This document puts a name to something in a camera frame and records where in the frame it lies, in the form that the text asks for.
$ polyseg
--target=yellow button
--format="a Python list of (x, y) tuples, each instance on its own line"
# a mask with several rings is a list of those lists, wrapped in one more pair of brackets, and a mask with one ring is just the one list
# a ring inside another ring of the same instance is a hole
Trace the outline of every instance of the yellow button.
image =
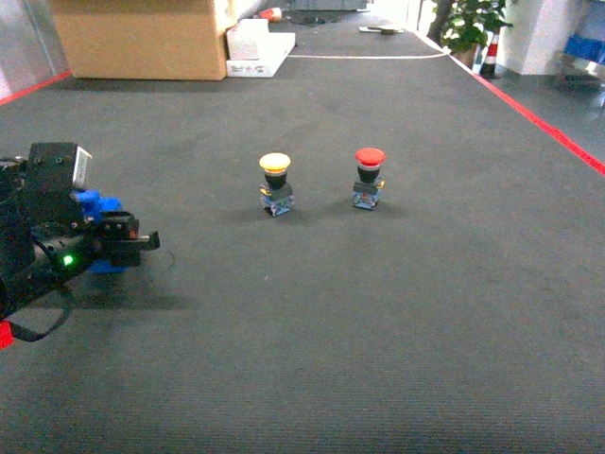
[(285, 171), (290, 165), (290, 158), (283, 153), (270, 153), (263, 156), (259, 164), (267, 172), (279, 173)]

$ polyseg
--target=potted plant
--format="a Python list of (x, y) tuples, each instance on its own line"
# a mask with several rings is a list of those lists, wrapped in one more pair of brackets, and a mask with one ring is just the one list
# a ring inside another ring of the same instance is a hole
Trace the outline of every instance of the potted plant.
[(476, 51), (488, 44), (489, 33), (503, 26), (506, 0), (456, 0), (452, 3), (443, 27), (441, 45), (469, 68), (473, 67)]

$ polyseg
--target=black cable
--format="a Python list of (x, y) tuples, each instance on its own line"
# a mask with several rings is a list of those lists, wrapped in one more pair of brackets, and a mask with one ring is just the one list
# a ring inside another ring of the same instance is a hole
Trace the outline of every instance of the black cable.
[(57, 289), (57, 291), (59, 292), (59, 295), (63, 300), (63, 312), (61, 313), (57, 321), (43, 333), (38, 333), (29, 328), (25, 328), (24, 326), (21, 326), (17, 323), (9, 322), (10, 330), (12, 331), (12, 336), (15, 339), (18, 339), (19, 341), (23, 342), (39, 341), (41, 339), (44, 339), (46, 336), (51, 334), (59, 327), (61, 327), (67, 321), (67, 319), (72, 313), (72, 303), (74, 302), (74, 295), (67, 286), (61, 286)]

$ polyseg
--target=white box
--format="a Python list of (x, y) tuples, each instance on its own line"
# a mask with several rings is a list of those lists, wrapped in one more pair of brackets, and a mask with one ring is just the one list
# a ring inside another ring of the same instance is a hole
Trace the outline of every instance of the white box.
[(260, 60), (227, 60), (229, 78), (272, 78), (296, 43), (295, 33), (269, 33), (269, 55)]
[(242, 19), (227, 32), (230, 60), (259, 60), (270, 52), (268, 20)]

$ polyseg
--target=green leaves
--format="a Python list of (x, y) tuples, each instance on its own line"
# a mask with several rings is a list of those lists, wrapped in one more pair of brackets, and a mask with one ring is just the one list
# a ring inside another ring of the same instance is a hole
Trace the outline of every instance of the green leaves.
[(466, 52), (475, 44), (488, 44), (488, 32), (494, 33), (503, 26), (506, 0), (458, 0), (452, 6), (441, 43), (453, 53)]

